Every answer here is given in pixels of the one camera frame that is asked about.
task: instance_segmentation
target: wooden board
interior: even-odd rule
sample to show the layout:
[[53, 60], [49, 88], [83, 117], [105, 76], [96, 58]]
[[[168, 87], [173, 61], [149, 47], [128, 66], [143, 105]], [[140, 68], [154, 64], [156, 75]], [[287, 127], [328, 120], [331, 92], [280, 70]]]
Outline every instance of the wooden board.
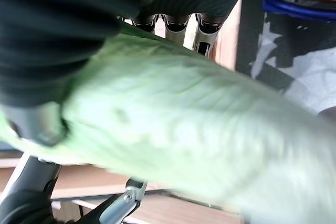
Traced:
[[0, 168], [13, 168], [15, 167], [22, 153], [19, 151], [0, 151]]
[[[73, 201], [81, 206], [94, 209], [103, 200]], [[242, 224], [239, 215], [200, 206], [180, 199], [162, 196], [145, 196], [139, 209], [126, 222], [136, 224]]]
[[[0, 169], [0, 193], [4, 190], [13, 168]], [[109, 173], [91, 165], [64, 166], [59, 175], [52, 198], [76, 198], [95, 195], [109, 195], [124, 192], [128, 177]], [[147, 190], [162, 189], [149, 184]]]
[[209, 58], [230, 70], [235, 70], [236, 66], [241, 8], [242, 0], [239, 0], [220, 29], [213, 50], [209, 53]]

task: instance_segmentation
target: metal bracket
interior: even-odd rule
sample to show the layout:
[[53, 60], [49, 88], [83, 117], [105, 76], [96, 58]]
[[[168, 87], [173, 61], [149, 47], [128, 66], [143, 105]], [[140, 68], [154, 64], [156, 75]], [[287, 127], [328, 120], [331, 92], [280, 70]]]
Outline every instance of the metal bracket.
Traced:
[[125, 192], [100, 215], [101, 224], [120, 224], [125, 217], [133, 213], [143, 199], [147, 187], [145, 182], [129, 179]]

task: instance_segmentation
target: blue plastic container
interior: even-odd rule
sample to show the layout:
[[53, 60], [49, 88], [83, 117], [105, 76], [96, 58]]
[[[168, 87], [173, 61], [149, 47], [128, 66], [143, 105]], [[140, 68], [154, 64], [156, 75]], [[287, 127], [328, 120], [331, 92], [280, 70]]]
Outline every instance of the blue plastic container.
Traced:
[[336, 1], [326, 0], [263, 0], [267, 12], [296, 18], [336, 22]]

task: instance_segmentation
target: blue rim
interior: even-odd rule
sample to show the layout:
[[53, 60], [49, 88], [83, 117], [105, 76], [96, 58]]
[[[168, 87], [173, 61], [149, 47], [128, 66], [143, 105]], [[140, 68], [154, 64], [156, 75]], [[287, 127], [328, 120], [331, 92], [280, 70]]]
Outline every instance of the blue rim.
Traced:
[[263, 0], [262, 7], [267, 12], [285, 14], [296, 18], [318, 20], [322, 22], [336, 22], [336, 12], [305, 8], [280, 0]]

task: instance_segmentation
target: black fabric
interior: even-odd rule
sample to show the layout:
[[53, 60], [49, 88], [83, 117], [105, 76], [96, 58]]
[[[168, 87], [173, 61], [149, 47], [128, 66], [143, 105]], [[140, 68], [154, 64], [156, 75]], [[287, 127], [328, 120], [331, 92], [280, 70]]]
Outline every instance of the black fabric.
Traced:
[[203, 13], [227, 17], [236, 2], [0, 0], [0, 103], [32, 106], [62, 100], [67, 79], [107, 37], [120, 31], [116, 16]]
[[107, 37], [116, 16], [135, 18], [152, 0], [0, 0], [0, 103], [62, 99], [67, 79]]

